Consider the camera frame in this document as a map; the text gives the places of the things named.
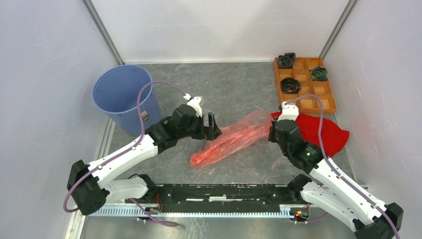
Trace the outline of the red translucent trash bag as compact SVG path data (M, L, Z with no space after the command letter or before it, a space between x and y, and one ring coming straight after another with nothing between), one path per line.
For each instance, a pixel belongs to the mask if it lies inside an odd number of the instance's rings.
M209 166L267 138L272 119L269 112L255 110L238 122L223 127L217 139L207 142L202 150L190 157L190 166Z

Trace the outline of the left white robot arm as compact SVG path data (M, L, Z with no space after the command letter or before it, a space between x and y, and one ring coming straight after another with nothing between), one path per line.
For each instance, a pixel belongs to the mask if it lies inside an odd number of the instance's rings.
M65 212L80 211L87 216L98 211L111 199L141 199L150 203L156 198L156 189L143 179L131 184L117 180L117 176L163 151L176 146L180 139L217 139L221 134L213 113L208 114L209 124L203 115L188 105L180 105L171 116L151 125L134 142L101 159L84 163L75 162L67 182L68 194L63 203Z

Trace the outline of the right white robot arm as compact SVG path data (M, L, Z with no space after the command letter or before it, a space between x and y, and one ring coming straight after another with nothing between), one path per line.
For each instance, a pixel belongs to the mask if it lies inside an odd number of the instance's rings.
M291 119L273 120L269 141L303 174L288 184L291 202L306 201L331 214L357 239L398 239L404 211L386 204L353 181L316 144L303 140Z

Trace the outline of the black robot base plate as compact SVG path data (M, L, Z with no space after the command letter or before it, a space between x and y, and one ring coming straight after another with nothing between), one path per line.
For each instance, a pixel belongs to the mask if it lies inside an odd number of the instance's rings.
M283 184L162 184L136 202L163 213L275 213L281 205L307 206Z

